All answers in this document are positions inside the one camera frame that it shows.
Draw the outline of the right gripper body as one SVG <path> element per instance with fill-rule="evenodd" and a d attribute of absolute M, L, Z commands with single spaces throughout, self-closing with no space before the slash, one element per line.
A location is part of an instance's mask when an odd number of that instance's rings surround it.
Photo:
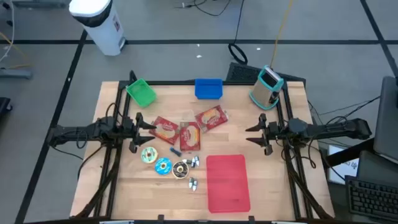
<path fill-rule="evenodd" d="M 269 141 L 277 139 L 280 128 L 276 121 L 270 122 L 269 124 L 267 124 L 266 121 L 266 115 L 264 113 L 261 113 L 259 116 L 259 127 L 262 131 L 261 146 L 264 147 L 264 154 L 266 156 L 269 156 L 273 153 L 272 145 Z"/>

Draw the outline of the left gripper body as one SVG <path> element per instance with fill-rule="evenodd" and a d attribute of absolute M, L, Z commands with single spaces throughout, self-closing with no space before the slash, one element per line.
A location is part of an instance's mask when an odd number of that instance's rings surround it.
<path fill-rule="evenodd" d="M 142 145 L 143 139 L 139 132 L 140 125 L 143 122 L 142 113 L 136 114 L 136 122 L 133 122 L 129 116 L 123 118 L 124 138 L 131 138 L 129 150 L 132 153 L 137 152 L 137 148 Z"/>

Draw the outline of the red snack packet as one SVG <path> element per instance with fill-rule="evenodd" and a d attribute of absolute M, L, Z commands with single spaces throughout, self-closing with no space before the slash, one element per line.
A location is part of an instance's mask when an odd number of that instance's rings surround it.
<path fill-rule="evenodd" d="M 180 123 L 180 150 L 200 150 L 200 127 L 196 122 L 183 121 Z"/>
<path fill-rule="evenodd" d="M 154 135 L 161 140 L 174 145 L 180 134 L 180 127 L 176 123 L 173 123 L 163 117 L 158 116 L 151 125 L 155 126 L 155 129 L 150 129 L 149 133 Z"/>
<path fill-rule="evenodd" d="M 206 133 L 229 120 L 227 112 L 220 106 L 214 106 L 195 115 L 195 120 L 200 129 Z"/>

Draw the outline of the green iced toy donut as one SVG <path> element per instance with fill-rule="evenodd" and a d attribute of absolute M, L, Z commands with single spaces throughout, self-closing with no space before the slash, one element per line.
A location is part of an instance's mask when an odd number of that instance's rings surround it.
<path fill-rule="evenodd" d="M 146 147 L 141 152 L 141 161 L 146 164 L 154 163 L 158 158 L 159 153 L 154 147 Z"/>

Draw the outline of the blue iced toy donut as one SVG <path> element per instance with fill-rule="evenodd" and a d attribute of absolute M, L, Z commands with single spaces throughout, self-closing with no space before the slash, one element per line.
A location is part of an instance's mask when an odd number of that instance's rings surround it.
<path fill-rule="evenodd" d="M 161 157 L 155 162 L 155 171 L 159 175 L 167 175 L 172 170 L 172 161 L 167 157 Z"/>

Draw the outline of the chocolate iced toy donut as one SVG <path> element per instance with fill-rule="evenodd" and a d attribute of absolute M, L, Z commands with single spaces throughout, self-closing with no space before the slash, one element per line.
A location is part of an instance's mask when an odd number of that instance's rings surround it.
<path fill-rule="evenodd" d="M 176 179 L 184 179 L 189 173 L 189 166 L 183 161 L 178 161 L 172 166 L 172 173 Z"/>

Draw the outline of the green plastic basket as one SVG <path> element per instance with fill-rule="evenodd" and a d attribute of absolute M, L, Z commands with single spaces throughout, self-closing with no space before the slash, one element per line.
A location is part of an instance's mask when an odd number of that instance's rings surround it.
<path fill-rule="evenodd" d="M 157 98 L 155 91 L 142 78 L 128 85 L 126 91 L 141 108 L 149 106 Z"/>

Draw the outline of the red plastic tray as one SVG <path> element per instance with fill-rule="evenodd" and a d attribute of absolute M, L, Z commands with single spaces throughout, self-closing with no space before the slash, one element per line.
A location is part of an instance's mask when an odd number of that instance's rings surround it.
<path fill-rule="evenodd" d="M 251 209 L 246 160 L 242 154 L 206 158 L 210 213 L 240 213 Z"/>

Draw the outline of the blue plastic basket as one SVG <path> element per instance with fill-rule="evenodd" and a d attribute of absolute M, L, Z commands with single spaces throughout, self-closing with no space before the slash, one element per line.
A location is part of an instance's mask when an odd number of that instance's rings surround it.
<path fill-rule="evenodd" d="M 219 100 L 223 96 L 223 81 L 219 78 L 195 79 L 195 96 L 199 100 Z"/>

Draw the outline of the white paper sheet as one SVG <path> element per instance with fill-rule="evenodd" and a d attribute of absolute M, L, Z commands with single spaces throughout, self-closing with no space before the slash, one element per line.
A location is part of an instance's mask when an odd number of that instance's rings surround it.
<path fill-rule="evenodd" d="M 348 162 L 344 162 L 334 168 L 329 168 L 327 172 L 328 181 L 334 184 L 344 185 L 345 181 L 340 176 L 345 177 L 346 175 L 356 177 L 358 173 L 359 159 L 353 159 Z"/>

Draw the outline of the white step trash can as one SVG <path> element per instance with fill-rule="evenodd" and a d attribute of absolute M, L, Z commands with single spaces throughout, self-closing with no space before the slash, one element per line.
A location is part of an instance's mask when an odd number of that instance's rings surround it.
<path fill-rule="evenodd" d="M 121 53 L 126 38 L 113 0 L 71 0 L 68 9 L 104 55 Z"/>

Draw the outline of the grey computer monitor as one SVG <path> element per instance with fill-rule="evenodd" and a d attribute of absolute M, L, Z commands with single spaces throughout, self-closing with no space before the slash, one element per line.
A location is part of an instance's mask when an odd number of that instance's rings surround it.
<path fill-rule="evenodd" d="M 398 164 L 398 83 L 394 77 L 382 80 L 374 151 Z"/>

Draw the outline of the black computer keyboard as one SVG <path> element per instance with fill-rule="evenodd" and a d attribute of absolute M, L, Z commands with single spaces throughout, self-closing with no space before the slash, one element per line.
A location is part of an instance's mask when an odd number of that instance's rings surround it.
<path fill-rule="evenodd" d="M 398 224 L 398 185 L 345 176 L 349 211 Z"/>

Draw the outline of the grey stand base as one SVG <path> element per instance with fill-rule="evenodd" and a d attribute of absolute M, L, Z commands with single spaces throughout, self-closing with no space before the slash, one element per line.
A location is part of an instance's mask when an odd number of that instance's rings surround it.
<path fill-rule="evenodd" d="M 25 78 L 31 79 L 32 72 L 28 70 L 0 68 L 0 78 Z"/>

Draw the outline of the black equipment foot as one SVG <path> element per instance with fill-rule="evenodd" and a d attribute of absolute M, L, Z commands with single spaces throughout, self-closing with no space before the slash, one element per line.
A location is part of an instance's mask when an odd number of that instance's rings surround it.
<path fill-rule="evenodd" d="M 0 114 L 12 111 L 11 99 L 6 97 L 0 97 Z"/>

